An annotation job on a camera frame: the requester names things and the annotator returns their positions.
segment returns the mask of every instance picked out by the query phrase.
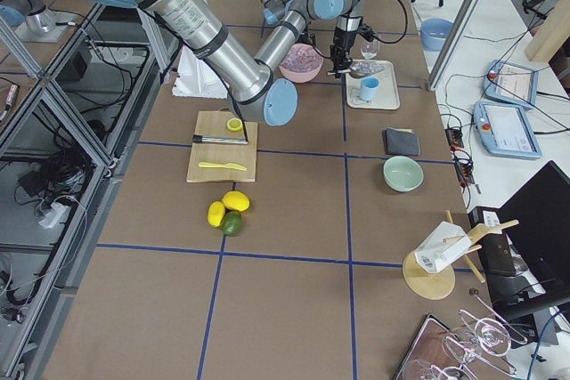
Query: knife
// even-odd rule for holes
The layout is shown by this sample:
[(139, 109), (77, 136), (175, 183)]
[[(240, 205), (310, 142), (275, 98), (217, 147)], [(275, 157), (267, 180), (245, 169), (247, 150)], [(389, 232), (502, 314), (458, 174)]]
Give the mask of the knife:
[(233, 162), (228, 162), (227, 164), (217, 164), (216, 162), (199, 162), (198, 166), (200, 168), (225, 168), (225, 169), (237, 169), (239, 171), (248, 170), (244, 165), (234, 164)]

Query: blue cup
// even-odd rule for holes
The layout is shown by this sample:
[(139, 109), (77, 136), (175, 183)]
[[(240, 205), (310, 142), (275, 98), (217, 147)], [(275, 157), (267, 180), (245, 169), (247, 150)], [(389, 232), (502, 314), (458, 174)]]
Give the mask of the blue cup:
[(370, 102), (374, 100), (376, 91), (380, 85), (379, 80), (375, 77), (366, 77), (360, 82), (360, 93), (358, 97), (362, 101)]

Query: green fruit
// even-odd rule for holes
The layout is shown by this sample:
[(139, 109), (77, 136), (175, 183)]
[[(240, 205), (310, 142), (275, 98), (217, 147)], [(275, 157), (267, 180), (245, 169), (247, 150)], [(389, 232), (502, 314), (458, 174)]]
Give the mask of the green fruit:
[(224, 215), (222, 220), (222, 232), (224, 235), (235, 235), (241, 229), (241, 213), (239, 211), (230, 211)]

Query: cutting board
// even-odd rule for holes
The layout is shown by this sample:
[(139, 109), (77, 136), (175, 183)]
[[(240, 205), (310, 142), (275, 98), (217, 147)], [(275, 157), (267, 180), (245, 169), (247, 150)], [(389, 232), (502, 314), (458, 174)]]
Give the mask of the cutting board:
[[(198, 113), (195, 134), (204, 137), (243, 138), (243, 132), (232, 132), (226, 127), (233, 117), (229, 111), (201, 111)], [(246, 122), (249, 144), (193, 143), (188, 163), (187, 182), (254, 182), (257, 162), (257, 123)], [(225, 168), (200, 168), (199, 162), (244, 165), (248, 171)]]

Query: black monitor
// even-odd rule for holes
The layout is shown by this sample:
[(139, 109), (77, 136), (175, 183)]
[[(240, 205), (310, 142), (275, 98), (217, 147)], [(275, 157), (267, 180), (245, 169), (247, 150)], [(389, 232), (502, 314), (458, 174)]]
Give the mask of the black monitor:
[(570, 310), (570, 178), (554, 161), (548, 162), (498, 211), (501, 222), (517, 219), (506, 230), (513, 246), (545, 295), (503, 308), (507, 320), (557, 305)]

